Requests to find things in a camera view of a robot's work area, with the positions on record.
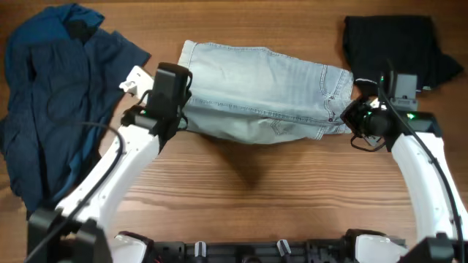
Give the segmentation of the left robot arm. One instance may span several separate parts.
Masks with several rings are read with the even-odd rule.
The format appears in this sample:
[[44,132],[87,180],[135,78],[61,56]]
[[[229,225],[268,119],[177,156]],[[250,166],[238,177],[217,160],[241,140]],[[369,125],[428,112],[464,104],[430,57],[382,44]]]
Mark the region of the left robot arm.
[[148,262],[152,240],[132,233],[108,240],[106,231],[135,178],[161,153],[185,119],[193,74],[160,63],[141,104],[124,112],[113,145],[85,180],[54,210],[36,210],[28,221],[26,262]]

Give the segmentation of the light blue denim shorts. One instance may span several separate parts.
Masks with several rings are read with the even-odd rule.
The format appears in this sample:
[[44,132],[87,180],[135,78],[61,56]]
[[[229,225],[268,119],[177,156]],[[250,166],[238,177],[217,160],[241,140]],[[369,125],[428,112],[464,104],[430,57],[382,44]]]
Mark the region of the light blue denim shorts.
[[246,144],[274,144],[348,134],[340,115],[353,75],[335,66],[275,53],[185,41],[179,65],[193,74],[182,125]]

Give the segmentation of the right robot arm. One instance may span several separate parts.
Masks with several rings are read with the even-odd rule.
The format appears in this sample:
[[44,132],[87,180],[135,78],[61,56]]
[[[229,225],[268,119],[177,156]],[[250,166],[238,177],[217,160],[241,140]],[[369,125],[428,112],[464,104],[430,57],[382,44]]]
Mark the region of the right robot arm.
[[360,96],[341,114],[354,138],[369,152],[386,148],[403,175],[416,220],[417,244],[405,248],[389,237],[359,234],[352,245],[356,262],[466,262],[467,209],[445,160],[435,116],[418,112],[414,75],[390,71],[375,82],[377,98]]

